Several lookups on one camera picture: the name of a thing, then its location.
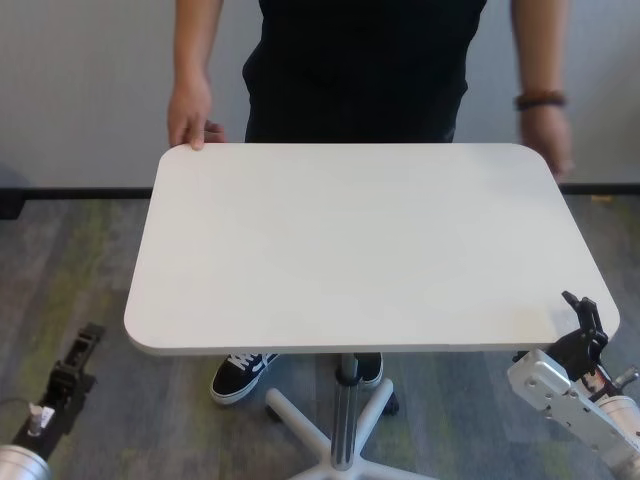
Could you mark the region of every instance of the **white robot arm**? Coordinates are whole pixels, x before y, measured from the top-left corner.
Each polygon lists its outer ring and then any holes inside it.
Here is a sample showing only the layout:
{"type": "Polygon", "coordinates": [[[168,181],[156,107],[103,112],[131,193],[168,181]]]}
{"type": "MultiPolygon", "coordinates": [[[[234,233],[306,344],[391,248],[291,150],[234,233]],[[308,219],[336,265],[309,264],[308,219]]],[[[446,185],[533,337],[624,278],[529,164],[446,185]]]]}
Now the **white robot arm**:
{"type": "Polygon", "coordinates": [[[627,370],[612,381],[600,363],[608,342],[595,303],[565,292],[580,329],[545,353],[516,357],[508,371],[516,394],[548,419],[560,423],[602,458],[617,480],[640,480],[640,410],[622,389],[638,378],[627,370]]]}

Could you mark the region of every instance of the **table top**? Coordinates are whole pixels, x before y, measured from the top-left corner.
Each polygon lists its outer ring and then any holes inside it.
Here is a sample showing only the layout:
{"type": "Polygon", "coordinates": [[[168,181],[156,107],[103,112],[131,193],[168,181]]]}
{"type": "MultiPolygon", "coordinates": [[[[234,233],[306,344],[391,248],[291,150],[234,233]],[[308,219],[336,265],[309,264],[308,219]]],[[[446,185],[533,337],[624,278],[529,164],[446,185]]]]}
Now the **table top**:
{"type": "Polygon", "coordinates": [[[619,314],[511,144],[211,144],[161,159],[125,313],[156,354],[528,349],[619,314]]]}

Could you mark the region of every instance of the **bracelet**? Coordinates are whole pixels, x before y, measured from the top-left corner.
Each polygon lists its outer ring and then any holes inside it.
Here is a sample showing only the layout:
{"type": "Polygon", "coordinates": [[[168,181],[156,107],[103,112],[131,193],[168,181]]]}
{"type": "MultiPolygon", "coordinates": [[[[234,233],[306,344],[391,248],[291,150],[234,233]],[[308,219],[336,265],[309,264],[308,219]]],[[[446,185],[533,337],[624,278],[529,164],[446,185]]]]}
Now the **bracelet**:
{"type": "Polygon", "coordinates": [[[542,105],[555,105],[563,107],[567,104],[567,98],[559,90],[539,90],[526,92],[516,97],[514,100],[516,110],[522,112],[529,108],[539,107],[542,105]]]}

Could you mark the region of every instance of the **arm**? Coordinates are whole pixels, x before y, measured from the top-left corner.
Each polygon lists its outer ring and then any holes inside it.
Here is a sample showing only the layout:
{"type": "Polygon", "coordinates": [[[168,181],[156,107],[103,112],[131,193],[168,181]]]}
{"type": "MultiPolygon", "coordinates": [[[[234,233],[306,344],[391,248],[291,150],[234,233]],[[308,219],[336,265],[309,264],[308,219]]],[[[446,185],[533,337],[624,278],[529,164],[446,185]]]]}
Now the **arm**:
{"type": "MultiPolygon", "coordinates": [[[[568,15],[569,0],[511,1],[523,92],[563,90],[568,15]]],[[[571,170],[571,134],[562,108],[527,109],[520,116],[520,129],[524,145],[545,158],[557,179],[571,170]]]]}
{"type": "Polygon", "coordinates": [[[223,0],[176,0],[174,85],[168,115],[171,146],[190,143],[199,150],[204,144],[211,109],[207,64],[222,3],[223,0]]]}

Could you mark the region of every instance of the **person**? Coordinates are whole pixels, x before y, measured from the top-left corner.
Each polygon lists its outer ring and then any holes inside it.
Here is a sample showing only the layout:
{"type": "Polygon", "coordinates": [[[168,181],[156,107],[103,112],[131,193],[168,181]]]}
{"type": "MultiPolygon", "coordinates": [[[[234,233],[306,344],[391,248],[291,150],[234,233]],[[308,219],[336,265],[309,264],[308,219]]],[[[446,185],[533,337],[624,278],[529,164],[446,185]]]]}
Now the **person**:
{"type": "MultiPolygon", "coordinates": [[[[451,142],[467,89],[467,49],[486,0],[260,0],[261,40],[243,68],[250,95],[247,142],[451,142]]],[[[169,143],[224,141],[208,121],[207,64],[222,0],[176,0],[175,79],[169,143]]],[[[512,0],[522,95],[522,143],[556,179],[572,168],[562,109],[569,0],[512,0]]],[[[211,395],[248,394],[277,355],[230,355],[211,395]]],[[[361,362],[376,385],[382,356],[361,362]]]]}

